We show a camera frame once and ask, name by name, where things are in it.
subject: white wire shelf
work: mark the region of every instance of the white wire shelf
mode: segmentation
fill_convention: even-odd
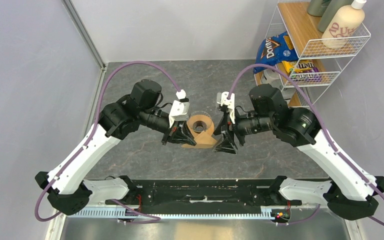
[[[321,18],[307,14],[308,2],[280,0],[276,7],[300,59],[352,57],[357,55],[370,39],[371,34],[364,24],[361,24],[352,36],[322,39],[322,33],[317,30]]]
[[[321,70],[320,72],[294,72],[292,71],[289,77],[298,84],[300,87],[317,87],[317,86],[328,86],[332,81],[341,73],[340,71],[326,71],[320,61],[315,61],[315,65]],[[282,63],[276,64],[277,69],[287,73]],[[293,88],[294,86],[286,80],[284,77],[279,75],[282,79],[282,86],[284,88]]]
[[[273,23],[269,26],[267,37],[276,36],[286,32],[286,27],[283,23]]]
[[[307,96],[310,98],[310,101],[311,101],[311,97],[309,95],[308,88],[307,87],[303,87],[302,90],[304,91],[305,94],[307,94]],[[292,107],[292,108],[306,108],[306,109],[310,109],[308,103],[306,102],[304,97],[298,91],[295,91],[295,93],[293,94],[292,98],[290,99],[290,102],[289,102],[288,106]]]

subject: lotion bottle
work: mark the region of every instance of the lotion bottle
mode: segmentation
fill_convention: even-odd
[[[347,43],[346,37],[351,37],[365,18],[362,9],[365,3],[366,0],[354,0],[351,5],[339,8],[321,36],[321,41],[326,47],[340,49]]]

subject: metal frame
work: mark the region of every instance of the metal frame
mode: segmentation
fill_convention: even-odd
[[[361,230],[361,221],[345,220],[346,229],[348,230],[350,240],[365,240],[367,239]]]
[[[61,2],[67,10],[68,14],[70,15],[78,32],[80,33],[81,38],[84,40],[90,52],[92,53],[93,59],[95,59],[96,64],[98,64],[98,66],[103,70],[106,64],[102,60],[102,57],[99,54],[94,42],[92,41],[91,36],[89,35],[88,31],[85,28],[85,25],[80,19],[80,16],[77,13],[76,8],[74,7],[74,4],[71,0],[61,0]]]
[[[54,209],[52,211],[52,215],[56,214],[57,212],[58,211]],[[52,219],[49,222],[44,240],[60,240],[66,218],[67,216],[65,214],[60,214],[56,218]]]
[[[278,3],[292,3],[292,2],[309,2],[309,0],[278,0]],[[285,20],[279,10],[279,7],[276,5],[276,8],[273,12],[273,15],[271,16],[270,24],[267,29],[267,32],[265,34],[265,38],[270,37],[272,35],[281,34],[283,32],[287,31],[288,34],[290,31],[288,30],[288,27],[285,24]],[[315,98],[314,102],[310,98],[313,104],[315,104],[320,97],[328,90],[328,88],[335,82],[335,80],[339,77],[339,75],[347,68],[347,66],[350,64],[350,62],[354,59],[354,57],[363,49],[363,47],[366,45],[368,40],[371,38],[371,33],[367,29],[367,27],[362,23],[360,27],[355,31],[354,35],[351,37],[341,37],[341,38],[332,38],[331,40],[347,40],[347,44],[349,47],[349,50],[332,50],[330,53],[325,53],[323,55],[323,52],[317,52],[315,50],[318,49],[318,46],[323,45],[321,39],[312,39],[307,42],[304,49],[302,50],[302,53],[298,56],[297,64],[300,63],[302,60],[310,60],[310,59],[334,59],[336,62],[336,68],[338,70],[334,71],[324,71],[324,72],[315,72],[315,73],[295,73],[295,68],[290,73],[290,77],[292,79],[296,79],[298,77],[309,77],[314,76],[314,79],[311,81],[305,81],[301,80],[298,82],[298,86],[304,87],[305,92],[308,95],[308,88],[310,87],[320,87],[320,86],[326,86],[325,90]],[[295,44],[294,36],[291,36],[289,34],[289,37],[293,44]],[[341,65],[338,63],[337,58],[347,58],[352,57],[347,64],[344,67],[341,67]],[[279,81],[281,84],[280,91],[283,92],[285,88],[293,88],[292,84],[289,82],[284,82],[282,80],[282,77],[279,75]],[[302,107],[308,107],[307,103],[304,101],[304,98],[298,94],[298,98],[302,104]]]
[[[257,220],[273,220],[271,217],[272,209],[269,207],[261,207],[261,213],[243,213],[243,214],[150,214],[161,219],[212,219],[212,220],[230,220],[230,219],[257,219]],[[101,219],[142,219],[144,216],[128,214],[127,210],[122,206],[113,205],[88,205],[81,211],[69,218],[101,218]]]
[[[107,69],[108,69],[108,66],[105,66],[100,71],[99,80],[98,80],[98,83],[96,85],[96,91],[93,95],[92,102],[90,103],[89,118],[87,119],[86,126],[83,130],[83,136],[86,136],[89,128],[94,123],[95,111],[97,109],[97,104],[98,104],[98,98],[99,98],[99,94],[101,93],[102,85],[104,84],[104,80],[105,80],[104,77],[105,77],[105,74],[107,73]]]

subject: white wall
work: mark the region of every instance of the white wall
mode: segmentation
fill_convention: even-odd
[[[334,139],[365,170],[384,176],[384,1],[367,1],[364,24],[371,39],[317,102]],[[375,216],[384,221],[377,196]],[[367,239],[384,239],[384,227],[364,219]]]
[[[0,240],[44,239],[34,177],[82,138],[99,74],[60,0],[0,0]]]
[[[277,0],[72,0],[104,62],[255,59]]]

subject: wooden shelf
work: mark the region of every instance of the wooden shelf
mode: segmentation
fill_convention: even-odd
[[[312,62],[314,63],[314,66],[317,67],[317,69],[320,73],[326,72],[326,68],[325,68],[325,66],[323,66],[322,61],[320,61],[319,59],[313,59]],[[285,69],[283,63],[276,64],[276,67],[277,67],[277,69],[284,72],[285,74],[288,74],[286,72],[286,69]],[[283,81],[283,85],[286,85],[288,83],[288,80],[286,78],[284,78],[283,76],[282,76],[282,81]]]
[[[317,30],[321,17],[311,16],[307,13],[309,4],[310,2],[282,2],[277,4],[298,56],[303,54],[310,40],[321,39],[323,35],[322,32]],[[338,55],[341,52],[345,54],[353,50],[349,44],[340,49],[330,49],[320,42],[320,44],[308,46],[305,53],[317,52],[328,56]]]
[[[255,83],[257,84],[257,86],[262,84],[261,82],[262,77],[263,77],[263,71],[260,71],[259,73],[254,74]]]
[[[290,98],[290,101],[287,105],[289,107],[301,107],[300,98],[298,97],[297,92],[293,94],[293,96]]]

